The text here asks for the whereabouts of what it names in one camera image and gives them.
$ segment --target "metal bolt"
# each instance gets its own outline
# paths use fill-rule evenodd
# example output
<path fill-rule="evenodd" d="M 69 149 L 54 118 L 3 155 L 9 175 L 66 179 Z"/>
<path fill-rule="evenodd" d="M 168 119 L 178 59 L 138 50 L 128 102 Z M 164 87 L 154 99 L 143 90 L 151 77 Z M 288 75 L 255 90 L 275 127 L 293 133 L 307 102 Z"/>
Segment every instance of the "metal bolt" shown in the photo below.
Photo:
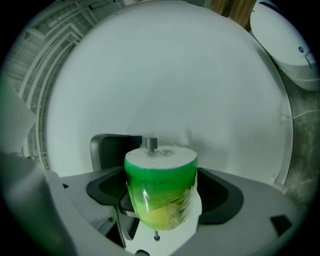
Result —
<path fill-rule="evenodd" d="M 155 149 L 158 148 L 158 138 L 145 138 L 145 148 L 149 152 L 155 152 Z"/>
<path fill-rule="evenodd" d="M 160 241 L 160 235 L 158 235 L 158 231 L 154 231 L 154 240 L 156 240 L 157 242 Z"/>

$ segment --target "white wire rack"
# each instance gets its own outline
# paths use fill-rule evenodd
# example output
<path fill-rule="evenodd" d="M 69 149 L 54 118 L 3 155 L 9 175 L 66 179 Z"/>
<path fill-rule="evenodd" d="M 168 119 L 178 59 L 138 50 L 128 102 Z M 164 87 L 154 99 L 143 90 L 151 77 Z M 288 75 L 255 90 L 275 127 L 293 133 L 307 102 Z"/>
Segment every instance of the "white wire rack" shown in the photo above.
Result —
<path fill-rule="evenodd" d="M 45 170 L 50 169 L 45 121 L 52 87 L 72 49 L 96 23 L 91 10 L 76 1 L 52 5 L 27 25 L 6 58 L 8 81 L 36 115 L 22 154 Z"/>

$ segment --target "wooden surface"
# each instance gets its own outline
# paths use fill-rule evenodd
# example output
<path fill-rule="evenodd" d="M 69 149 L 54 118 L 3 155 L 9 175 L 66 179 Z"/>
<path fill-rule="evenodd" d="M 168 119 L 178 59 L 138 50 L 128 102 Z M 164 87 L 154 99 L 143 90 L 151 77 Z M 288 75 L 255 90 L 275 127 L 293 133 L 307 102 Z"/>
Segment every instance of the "wooden surface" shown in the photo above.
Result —
<path fill-rule="evenodd" d="M 245 27 L 257 0 L 234 0 L 229 18 Z"/>
<path fill-rule="evenodd" d="M 250 29 L 250 15 L 257 0 L 212 0 L 211 10 L 228 17 L 246 30 Z"/>
<path fill-rule="evenodd" d="M 226 7 L 227 2 L 228 0 L 212 0 L 211 10 L 221 15 Z"/>

